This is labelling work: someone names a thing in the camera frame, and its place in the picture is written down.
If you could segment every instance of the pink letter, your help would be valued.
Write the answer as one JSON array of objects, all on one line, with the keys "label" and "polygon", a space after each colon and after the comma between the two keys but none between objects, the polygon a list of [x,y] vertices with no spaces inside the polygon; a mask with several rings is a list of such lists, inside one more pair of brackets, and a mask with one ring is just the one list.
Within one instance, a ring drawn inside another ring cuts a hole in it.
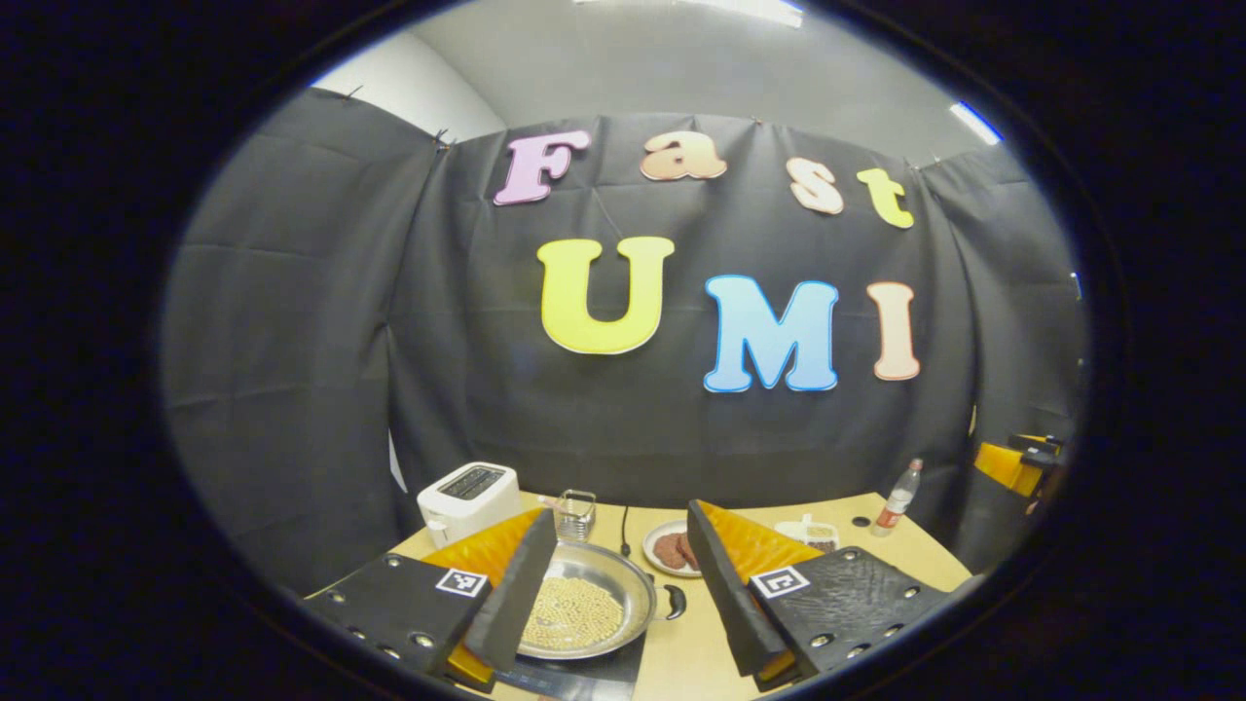
[{"label": "pink letter", "polygon": [[541,171],[549,171],[551,179],[562,177],[571,167],[571,148],[583,151],[591,142],[587,131],[516,138],[511,142],[511,172],[506,174],[506,186],[493,195],[493,203],[503,205],[545,199],[549,195],[549,186],[541,182]]}]

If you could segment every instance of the white toaster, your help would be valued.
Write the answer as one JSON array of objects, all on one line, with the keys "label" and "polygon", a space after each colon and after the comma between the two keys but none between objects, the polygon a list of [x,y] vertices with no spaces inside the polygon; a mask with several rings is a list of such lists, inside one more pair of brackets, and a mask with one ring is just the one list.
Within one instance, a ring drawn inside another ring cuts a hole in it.
[{"label": "white toaster", "polygon": [[467,463],[420,492],[415,503],[436,548],[517,517],[522,509],[515,471],[490,463]]}]

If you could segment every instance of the black cable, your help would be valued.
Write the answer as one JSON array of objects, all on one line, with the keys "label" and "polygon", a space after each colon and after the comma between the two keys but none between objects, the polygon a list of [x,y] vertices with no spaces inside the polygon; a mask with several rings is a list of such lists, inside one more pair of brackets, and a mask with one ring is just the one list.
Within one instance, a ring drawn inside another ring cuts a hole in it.
[{"label": "black cable", "polygon": [[619,540],[623,542],[623,545],[619,545],[619,553],[622,553],[624,558],[632,554],[632,547],[627,544],[627,510],[628,507],[623,507],[623,525],[619,527]]}]

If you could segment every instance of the blue letter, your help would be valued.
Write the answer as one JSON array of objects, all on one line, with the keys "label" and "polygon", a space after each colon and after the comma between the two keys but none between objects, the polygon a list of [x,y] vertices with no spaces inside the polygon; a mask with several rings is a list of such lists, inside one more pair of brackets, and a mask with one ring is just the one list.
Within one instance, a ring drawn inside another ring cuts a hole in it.
[{"label": "blue letter", "polygon": [[831,369],[831,308],[840,293],[825,281],[796,285],[782,313],[774,310],[751,276],[718,275],[705,280],[705,291],[718,300],[718,361],[705,376],[710,392],[744,392],[753,376],[744,372],[744,349],[766,390],[779,383],[792,350],[796,362],[787,387],[797,392],[821,392],[839,379]]}]

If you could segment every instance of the bottle label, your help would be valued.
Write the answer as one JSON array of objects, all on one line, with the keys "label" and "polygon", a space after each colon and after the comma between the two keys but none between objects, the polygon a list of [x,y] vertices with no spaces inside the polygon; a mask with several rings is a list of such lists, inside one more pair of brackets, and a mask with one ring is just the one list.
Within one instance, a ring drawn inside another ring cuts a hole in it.
[{"label": "bottle label", "polygon": [[895,528],[895,525],[897,523],[900,523],[900,517],[901,517],[901,514],[897,514],[895,512],[883,509],[882,513],[878,514],[878,522],[877,523],[882,528]]}]

